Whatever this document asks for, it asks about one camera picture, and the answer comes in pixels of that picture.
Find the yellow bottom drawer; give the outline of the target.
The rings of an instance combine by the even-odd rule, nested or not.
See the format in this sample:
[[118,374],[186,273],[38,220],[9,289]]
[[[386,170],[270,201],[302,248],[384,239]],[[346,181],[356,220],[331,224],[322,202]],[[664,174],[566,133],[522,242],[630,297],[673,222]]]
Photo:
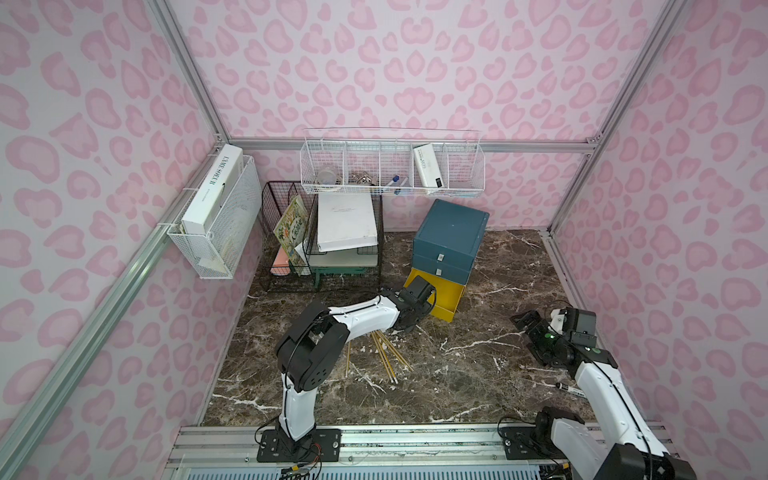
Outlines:
[[465,286],[415,268],[411,269],[405,285],[408,286],[416,277],[422,277],[436,289],[430,297],[430,301],[434,304],[431,315],[445,322],[452,322]]

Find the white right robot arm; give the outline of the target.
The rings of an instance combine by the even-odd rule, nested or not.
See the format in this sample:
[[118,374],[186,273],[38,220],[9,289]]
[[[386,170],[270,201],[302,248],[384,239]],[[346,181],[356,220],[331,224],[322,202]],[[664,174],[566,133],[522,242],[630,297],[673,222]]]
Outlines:
[[691,465],[671,454],[630,397],[613,355],[597,345],[596,314],[566,307],[545,319],[536,310],[511,318],[527,348],[545,367],[567,371],[600,426],[604,442],[591,435],[576,413],[547,406],[536,416],[528,440],[534,451],[579,479],[694,479]]

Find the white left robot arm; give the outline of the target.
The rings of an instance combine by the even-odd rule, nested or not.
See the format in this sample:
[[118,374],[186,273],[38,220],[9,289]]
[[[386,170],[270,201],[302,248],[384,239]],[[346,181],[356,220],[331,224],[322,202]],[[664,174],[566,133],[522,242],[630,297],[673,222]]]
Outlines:
[[275,350],[283,387],[278,417],[283,437],[292,444],[310,437],[316,428],[317,390],[350,341],[376,331],[410,331],[431,313],[436,300],[436,288],[418,276],[360,303],[331,307],[314,300],[307,305]]

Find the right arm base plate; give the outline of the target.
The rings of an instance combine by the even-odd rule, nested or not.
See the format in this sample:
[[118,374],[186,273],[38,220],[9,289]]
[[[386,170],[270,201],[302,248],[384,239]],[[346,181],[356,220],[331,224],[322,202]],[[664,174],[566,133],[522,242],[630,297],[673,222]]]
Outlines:
[[531,426],[500,426],[501,438],[507,460],[556,460],[560,452],[553,444],[539,442],[537,429]]

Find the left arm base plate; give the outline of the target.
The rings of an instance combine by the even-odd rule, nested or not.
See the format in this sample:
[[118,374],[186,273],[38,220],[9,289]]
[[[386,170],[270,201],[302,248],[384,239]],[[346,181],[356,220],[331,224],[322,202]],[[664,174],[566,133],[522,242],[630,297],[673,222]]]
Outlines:
[[258,463],[310,462],[316,457],[322,462],[337,462],[340,456],[342,431],[315,428],[300,440],[291,439],[281,428],[264,431],[258,441]]

